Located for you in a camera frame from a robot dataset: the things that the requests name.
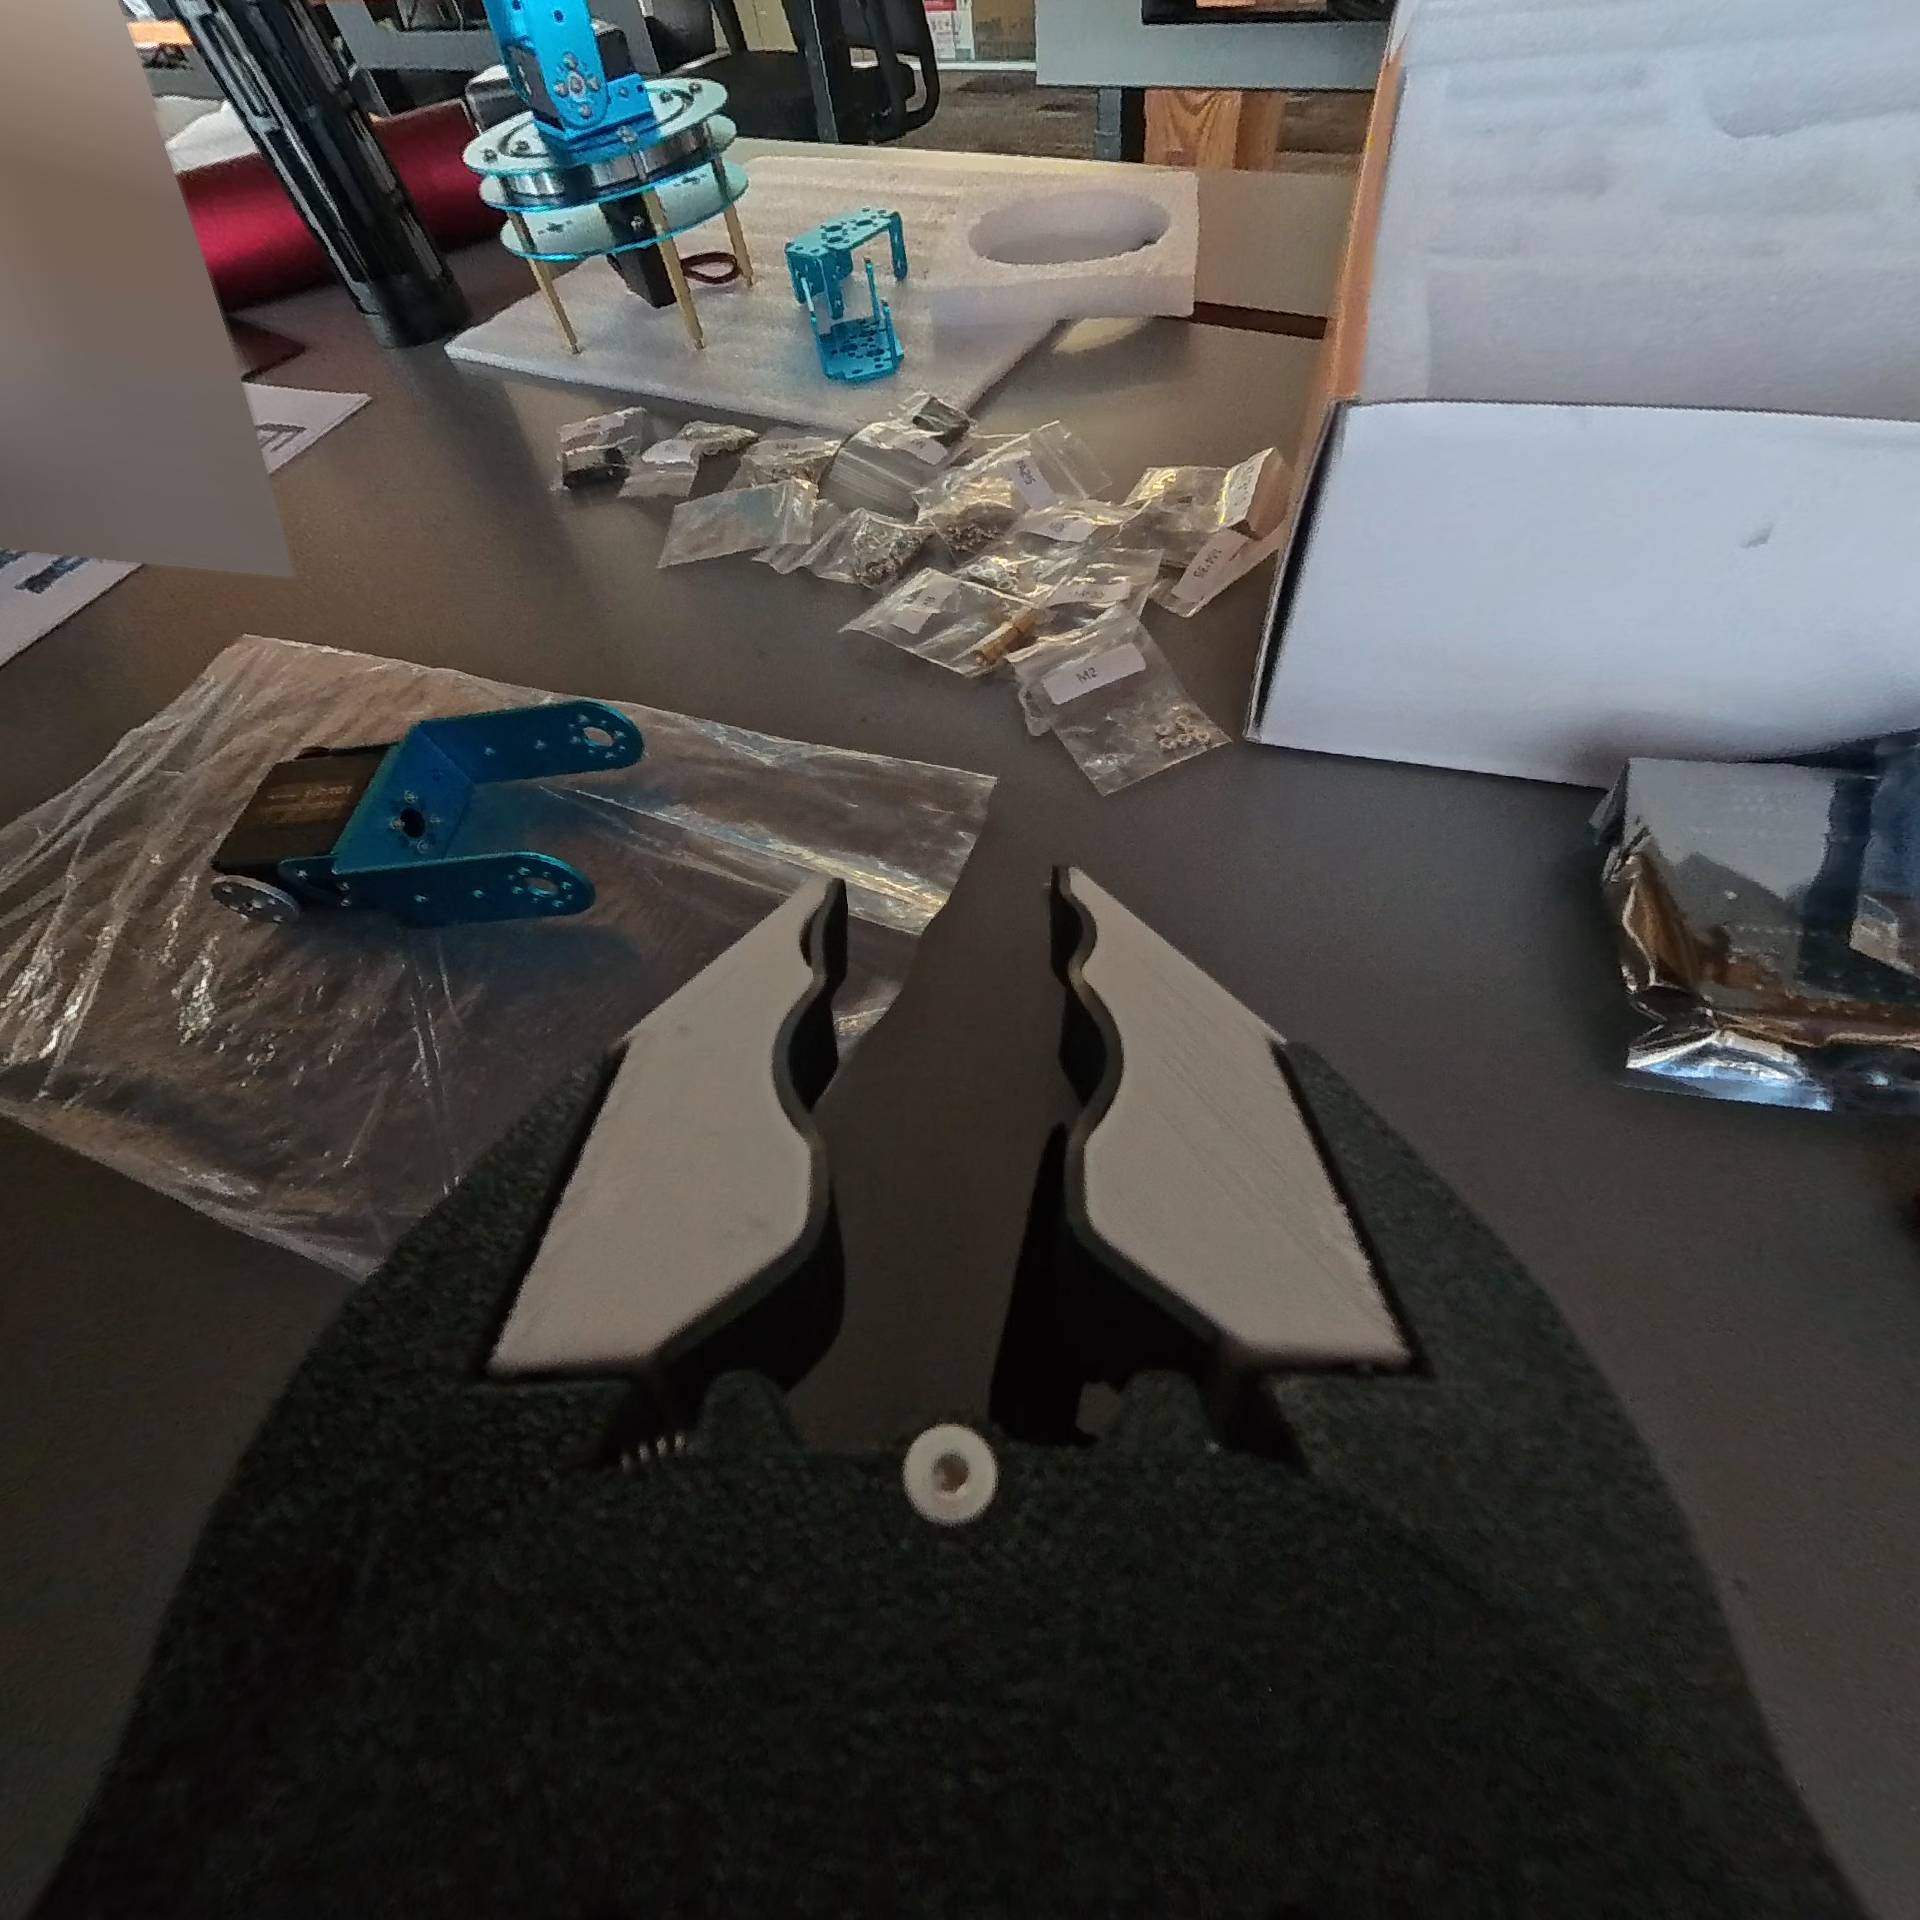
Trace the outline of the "orange white cardboard box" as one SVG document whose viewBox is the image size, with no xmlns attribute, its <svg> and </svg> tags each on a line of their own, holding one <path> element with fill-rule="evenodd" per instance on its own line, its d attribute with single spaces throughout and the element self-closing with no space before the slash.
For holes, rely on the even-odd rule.
<svg viewBox="0 0 1920 1920">
<path fill-rule="evenodd" d="M 1913 726 L 1918 6 L 1403 5 L 1367 136 L 1247 739 Z"/>
</svg>

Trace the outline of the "open instruction manual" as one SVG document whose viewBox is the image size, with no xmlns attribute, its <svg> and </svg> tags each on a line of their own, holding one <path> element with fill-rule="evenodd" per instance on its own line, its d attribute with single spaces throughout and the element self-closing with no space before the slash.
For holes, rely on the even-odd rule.
<svg viewBox="0 0 1920 1920">
<path fill-rule="evenodd" d="M 368 404 L 365 393 L 244 383 L 268 473 Z M 136 563 L 3 549 L 3 664 L 139 572 Z"/>
</svg>

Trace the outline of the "black office chair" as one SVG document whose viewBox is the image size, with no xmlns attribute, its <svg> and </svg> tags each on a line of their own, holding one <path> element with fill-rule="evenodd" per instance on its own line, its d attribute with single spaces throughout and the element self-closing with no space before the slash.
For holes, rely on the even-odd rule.
<svg viewBox="0 0 1920 1920">
<path fill-rule="evenodd" d="M 747 51 L 736 5 L 711 11 L 726 46 L 688 73 L 726 91 L 745 136 L 883 145 L 940 109 L 923 1 L 782 1 L 796 52 Z"/>
</svg>

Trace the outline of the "large clear plastic bag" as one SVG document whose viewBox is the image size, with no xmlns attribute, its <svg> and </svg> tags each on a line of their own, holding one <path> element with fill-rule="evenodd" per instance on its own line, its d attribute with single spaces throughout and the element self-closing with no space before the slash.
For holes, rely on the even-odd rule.
<svg viewBox="0 0 1920 1920">
<path fill-rule="evenodd" d="M 4 1113 L 363 1278 L 566 1072 L 808 876 L 847 886 L 841 1056 L 904 982 L 995 779 L 619 704 L 637 767 L 549 787 L 525 844 L 579 918 L 257 925 L 207 901 L 216 832 L 299 748 L 552 704 L 446 667 L 247 635 L 4 827 Z"/>
</svg>

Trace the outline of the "red metal tube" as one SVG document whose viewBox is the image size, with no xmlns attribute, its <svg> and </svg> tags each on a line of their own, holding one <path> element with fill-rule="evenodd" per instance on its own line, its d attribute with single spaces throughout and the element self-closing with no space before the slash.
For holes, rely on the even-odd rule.
<svg viewBox="0 0 1920 1920">
<path fill-rule="evenodd" d="M 503 220 L 464 165 L 472 123 L 459 102 L 371 119 L 373 133 L 441 249 L 496 237 Z M 334 271 L 231 102 L 165 139 L 224 308 L 296 295 Z"/>
</svg>

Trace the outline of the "pile of small screw bags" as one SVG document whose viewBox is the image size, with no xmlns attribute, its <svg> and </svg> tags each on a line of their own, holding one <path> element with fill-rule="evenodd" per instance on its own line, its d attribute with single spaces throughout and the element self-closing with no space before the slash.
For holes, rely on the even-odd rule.
<svg viewBox="0 0 1920 1920">
<path fill-rule="evenodd" d="M 753 560 L 856 589 L 847 635 L 1004 681 L 1100 795 L 1227 744 L 1145 624 L 1190 616 L 1276 544 L 1286 459 L 1149 463 L 1113 493 L 1063 420 L 984 433 L 909 393 L 853 433 L 760 433 L 639 407 L 564 423 L 556 484 L 667 507 L 665 569 Z"/>
</svg>

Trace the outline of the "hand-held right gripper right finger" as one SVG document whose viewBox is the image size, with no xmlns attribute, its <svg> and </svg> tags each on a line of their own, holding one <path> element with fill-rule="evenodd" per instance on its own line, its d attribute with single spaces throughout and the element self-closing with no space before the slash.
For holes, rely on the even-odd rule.
<svg viewBox="0 0 1920 1920">
<path fill-rule="evenodd" d="M 1405 1373 L 1414 1344 L 1280 1032 L 1080 868 L 1051 878 L 1089 1032 L 1065 1214 L 1217 1373 Z"/>
</svg>

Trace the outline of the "blue robot arm base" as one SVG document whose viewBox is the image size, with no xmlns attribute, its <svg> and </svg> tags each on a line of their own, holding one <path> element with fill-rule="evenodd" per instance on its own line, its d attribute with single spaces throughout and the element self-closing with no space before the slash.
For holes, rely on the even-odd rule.
<svg viewBox="0 0 1920 1920">
<path fill-rule="evenodd" d="M 486 1 L 503 80 L 519 111 L 464 148 L 483 203 L 504 214 L 568 351 L 580 351 L 556 267 L 605 257 L 643 295 L 663 281 L 695 349 L 703 347 L 679 237 L 721 220 L 736 273 L 753 281 L 736 203 L 749 181 L 726 148 L 728 96 L 711 80 L 648 80 L 622 30 L 588 1 Z"/>
</svg>

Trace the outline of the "white foam sheet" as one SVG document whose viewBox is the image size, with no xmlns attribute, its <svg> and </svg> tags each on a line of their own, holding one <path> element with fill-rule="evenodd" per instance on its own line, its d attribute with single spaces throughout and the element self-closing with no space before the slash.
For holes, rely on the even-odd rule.
<svg viewBox="0 0 1920 1920">
<path fill-rule="evenodd" d="M 699 289 L 703 347 L 603 263 L 559 276 L 579 351 L 540 295 L 468 327 L 447 357 L 661 399 L 692 415 L 851 429 L 909 387 L 974 401 L 1063 319 L 1193 310 L 1198 183 L 1159 166 L 751 142 L 737 203 L 757 281 Z M 783 244 L 864 205 L 903 214 L 909 273 L 878 257 L 903 367 L 847 387 L 821 369 Z"/>
</svg>

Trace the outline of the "black cylinder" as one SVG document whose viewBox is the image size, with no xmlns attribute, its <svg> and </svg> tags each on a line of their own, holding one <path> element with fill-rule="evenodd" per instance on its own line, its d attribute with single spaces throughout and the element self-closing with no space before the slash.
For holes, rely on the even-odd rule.
<svg viewBox="0 0 1920 1920">
<path fill-rule="evenodd" d="M 307 228 L 385 347 L 446 340 L 464 293 L 303 1 L 176 1 Z"/>
</svg>

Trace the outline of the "silver antistatic bag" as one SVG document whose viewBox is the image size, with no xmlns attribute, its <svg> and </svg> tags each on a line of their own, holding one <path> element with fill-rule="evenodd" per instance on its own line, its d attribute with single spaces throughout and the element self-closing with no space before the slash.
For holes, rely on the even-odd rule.
<svg viewBox="0 0 1920 1920">
<path fill-rule="evenodd" d="M 1918 733 L 1630 759 L 1591 819 L 1641 1031 L 1628 1086 L 1918 1111 Z"/>
</svg>

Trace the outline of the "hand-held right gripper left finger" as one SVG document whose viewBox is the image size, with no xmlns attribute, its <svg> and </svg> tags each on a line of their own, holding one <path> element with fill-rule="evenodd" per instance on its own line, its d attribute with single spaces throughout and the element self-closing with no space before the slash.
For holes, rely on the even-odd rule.
<svg viewBox="0 0 1920 1920">
<path fill-rule="evenodd" d="M 628 1031 L 491 1379 L 663 1379 L 821 1252 L 846 961 L 846 884 L 805 879 Z"/>
</svg>

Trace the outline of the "blue bracket with black servo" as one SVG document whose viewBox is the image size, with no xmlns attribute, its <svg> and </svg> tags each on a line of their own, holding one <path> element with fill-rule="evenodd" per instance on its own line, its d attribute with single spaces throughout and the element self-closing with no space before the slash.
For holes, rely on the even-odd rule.
<svg viewBox="0 0 1920 1920">
<path fill-rule="evenodd" d="M 425 717 L 397 740 L 310 748 L 263 775 L 207 863 L 207 896 L 244 921 L 381 913 L 408 928 L 580 916 L 591 879 L 525 844 L 564 777 L 643 759 L 607 704 Z"/>
</svg>

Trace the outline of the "small blue bracket frame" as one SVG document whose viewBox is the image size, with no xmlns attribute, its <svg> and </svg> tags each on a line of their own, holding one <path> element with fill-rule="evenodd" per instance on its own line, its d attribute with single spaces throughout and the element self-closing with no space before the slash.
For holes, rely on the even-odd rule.
<svg viewBox="0 0 1920 1920">
<path fill-rule="evenodd" d="M 878 285 L 878 244 L 887 247 L 893 281 L 904 281 L 909 261 L 896 207 L 855 207 L 783 244 L 790 289 L 823 372 L 851 387 L 891 376 L 904 359 L 893 310 Z"/>
</svg>

